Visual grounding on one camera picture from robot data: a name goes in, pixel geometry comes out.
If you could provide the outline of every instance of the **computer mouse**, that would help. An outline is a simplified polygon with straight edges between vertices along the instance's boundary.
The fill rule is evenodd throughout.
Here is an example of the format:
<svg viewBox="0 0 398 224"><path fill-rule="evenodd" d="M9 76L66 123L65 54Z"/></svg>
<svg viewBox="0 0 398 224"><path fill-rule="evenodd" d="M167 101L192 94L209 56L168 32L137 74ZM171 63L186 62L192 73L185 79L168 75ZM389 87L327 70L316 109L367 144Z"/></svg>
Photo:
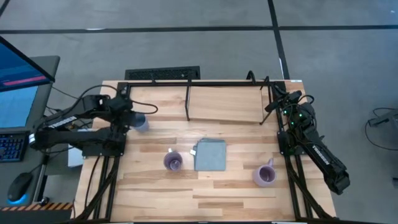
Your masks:
<svg viewBox="0 0 398 224"><path fill-rule="evenodd" d="M32 181L33 175L30 172L21 173L12 181L12 184L8 188L8 200L10 202L16 202L24 196L30 182Z"/></svg>

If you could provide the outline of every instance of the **black keyboard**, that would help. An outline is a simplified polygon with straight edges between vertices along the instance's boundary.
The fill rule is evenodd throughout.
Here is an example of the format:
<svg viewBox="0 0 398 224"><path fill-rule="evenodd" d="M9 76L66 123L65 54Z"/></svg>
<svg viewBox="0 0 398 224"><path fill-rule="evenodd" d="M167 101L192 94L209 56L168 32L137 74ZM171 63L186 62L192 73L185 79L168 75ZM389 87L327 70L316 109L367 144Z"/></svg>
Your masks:
<svg viewBox="0 0 398 224"><path fill-rule="evenodd" d="M199 66L172 67L172 68L146 68L126 70L125 80L193 80L200 79Z"/></svg>
<svg viewBox="0 0 398 224"><path fill-rule="evenodd" d="M0 162L19 162L24 158L29 132L0 133Z"/></svg>

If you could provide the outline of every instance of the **concrete floor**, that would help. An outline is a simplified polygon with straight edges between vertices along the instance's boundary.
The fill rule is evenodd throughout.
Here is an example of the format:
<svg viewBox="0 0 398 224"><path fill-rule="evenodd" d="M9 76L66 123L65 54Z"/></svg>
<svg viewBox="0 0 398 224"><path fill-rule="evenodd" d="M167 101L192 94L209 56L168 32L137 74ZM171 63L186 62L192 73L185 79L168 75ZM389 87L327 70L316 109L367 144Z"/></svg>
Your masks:
<svg viewBox="0 0 398 224"><path fill-rule="evenodd" d="M398 24L398 2L384 0L275 0L280 26ZM11 0L0 29L86 29L173 26L269 26L266 0ZM398 152L364 137L376 107L398 105L398 30L282 31L291 79L314 95L318 130L348 167L351 186L333 195L345 220L396 223ZM4 35L28 56L59 55L55 86L73 95L102 80L120 80L129 68L199 65L202 79L281 79L273 31L134 34ZM53 91L49 106L73 100ZM377 142L397 147L388 125L369 130ZM72 201L78 170L50 176L46 194ZM59 183L70 192L57 192Z"/></svg>

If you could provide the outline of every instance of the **monitor screen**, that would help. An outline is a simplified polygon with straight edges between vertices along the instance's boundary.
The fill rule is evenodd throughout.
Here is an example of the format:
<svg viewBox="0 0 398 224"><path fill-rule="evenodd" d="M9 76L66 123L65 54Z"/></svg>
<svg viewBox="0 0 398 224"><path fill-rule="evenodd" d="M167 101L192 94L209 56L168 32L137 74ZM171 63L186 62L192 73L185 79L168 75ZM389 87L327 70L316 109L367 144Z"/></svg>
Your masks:
<svg viewBox="0 0 398 224"><path fill-rule="evenodd" d="M0 37L0 91L48 84L53 78Z"/></svg>

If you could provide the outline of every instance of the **wooden table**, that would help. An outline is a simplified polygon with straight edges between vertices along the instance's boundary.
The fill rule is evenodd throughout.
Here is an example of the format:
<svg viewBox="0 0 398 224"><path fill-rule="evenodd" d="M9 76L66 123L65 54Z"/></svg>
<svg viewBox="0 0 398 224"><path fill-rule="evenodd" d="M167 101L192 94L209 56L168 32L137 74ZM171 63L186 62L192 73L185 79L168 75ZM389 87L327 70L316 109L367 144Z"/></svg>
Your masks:
<svg viewBox="0 0 398 224"><path fill-rule="evenodd" d="M104 82L115 87L117 83ZM301 90L304 93L303 83L285 83L288 91ZM279 154L276 138L275 112L262 126L217 121L188 122L184 108L185 92L186 87L180 86L132 89L132 99L155 104L159 112L147 116L149 132L141 134L132 130L127 134L126 150L118 170L111 221L294 220L285 162ZM101 94L114 96L115 91L102 88ZM262 101L262 107L265 107L268 104L267 88L262 90ZM152 111L153 108L134 105L134 110ZM94 128L107 125L101 119L93 123ZM226 141L224 172L193 170L193 156L189 151L203 137ZM181 153L183 168L180 172L170 172L164 168L163 158L168 148ZM277 180L272 187L259 188L252 181L252 172L272 157ZM76 214L83 210L95 160L95 157L87 158L83 164L75 199ZM323 181L322 173L308 156L302 156L302 161L309 191L327 213L335 216L330 191ZM89 201L97 191L101 167L102 159L95 169ZM302 194L298 188L297 192L301 216L304 217ZM103 197L100 217L104 217L107 198L108 192Z"/></svg>

